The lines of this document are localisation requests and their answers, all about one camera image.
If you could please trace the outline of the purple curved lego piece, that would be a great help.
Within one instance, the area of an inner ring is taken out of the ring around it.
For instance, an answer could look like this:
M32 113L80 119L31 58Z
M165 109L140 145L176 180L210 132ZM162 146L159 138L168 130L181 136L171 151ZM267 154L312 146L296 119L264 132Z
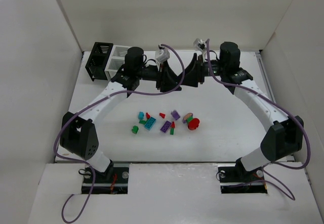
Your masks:
M179 113L176 111L176 110L173 110L172 112L171 112L171 116L173 117L173 119L174 120L178 120L178 119L180 119L180 115L179 115Z

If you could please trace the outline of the purple patterned lego piece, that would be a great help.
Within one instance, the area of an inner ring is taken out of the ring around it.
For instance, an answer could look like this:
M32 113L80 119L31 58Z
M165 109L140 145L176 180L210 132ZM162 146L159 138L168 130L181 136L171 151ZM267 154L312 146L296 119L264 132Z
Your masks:
M193 116L193 113L187 113L186 115L184 115L183 119L182 119L182 122L183 123L186 123L187 122L187 119L189 117L192 117Z

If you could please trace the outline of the red flower lego piece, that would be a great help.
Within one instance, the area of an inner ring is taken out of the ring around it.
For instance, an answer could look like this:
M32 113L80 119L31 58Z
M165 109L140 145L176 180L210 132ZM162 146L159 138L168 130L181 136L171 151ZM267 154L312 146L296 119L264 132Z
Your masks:
M188 124L187 127L189 130L196 130L199 127L200 120L198 118L193 118Z

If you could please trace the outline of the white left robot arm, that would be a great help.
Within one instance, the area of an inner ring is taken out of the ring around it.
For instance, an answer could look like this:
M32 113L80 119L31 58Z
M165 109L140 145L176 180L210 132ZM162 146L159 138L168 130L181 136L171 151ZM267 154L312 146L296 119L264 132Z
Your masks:
M170 52L174 51L170 46L160 44L155 54L156 64L147 66L144 62L144 51L141 48L128 48L123 64L104 90L83 109L75 113L67 112L63 116L56 143L78 156L77 161L86 164L94 173L111 174L113 163L99 146L97 127L119 103L130 95L151 95L151 93L137 90L141 80L156 82L158 89L156 96L179 91L185 74L181 73L171 82L165 82L163 75Z

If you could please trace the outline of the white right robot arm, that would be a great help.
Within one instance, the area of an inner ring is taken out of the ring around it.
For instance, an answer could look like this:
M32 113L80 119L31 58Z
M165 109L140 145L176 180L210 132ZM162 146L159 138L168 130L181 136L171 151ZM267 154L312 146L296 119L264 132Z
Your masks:
M260 146L235 162L234 172L245 177L269 163L296 153L307 139L303 120L271 101L259 89L253 77L240 67L240 49L233 42L220 45L219 56L210 58L208 41L196 39L194 46L201 56L194 55L185 69L182 85L197 87L206 76L213 77L240 99L263 125L266 134Z

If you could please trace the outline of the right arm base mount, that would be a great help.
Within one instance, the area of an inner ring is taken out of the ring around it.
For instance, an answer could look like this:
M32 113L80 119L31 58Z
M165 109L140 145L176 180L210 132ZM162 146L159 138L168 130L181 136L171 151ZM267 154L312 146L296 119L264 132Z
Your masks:
M222 194L267 194L264 172L261 167L246 172L235 164L217 166L216 179Z

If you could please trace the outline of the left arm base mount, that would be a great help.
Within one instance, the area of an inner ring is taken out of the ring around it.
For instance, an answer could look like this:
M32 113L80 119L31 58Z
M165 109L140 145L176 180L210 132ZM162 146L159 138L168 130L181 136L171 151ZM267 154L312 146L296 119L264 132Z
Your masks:
M115 163L109 177L96 172L92 194L120 195L128 193L129 163ZM88 194L91 189L93 174L89 167L79 169L78 174L83 177L82 194Z

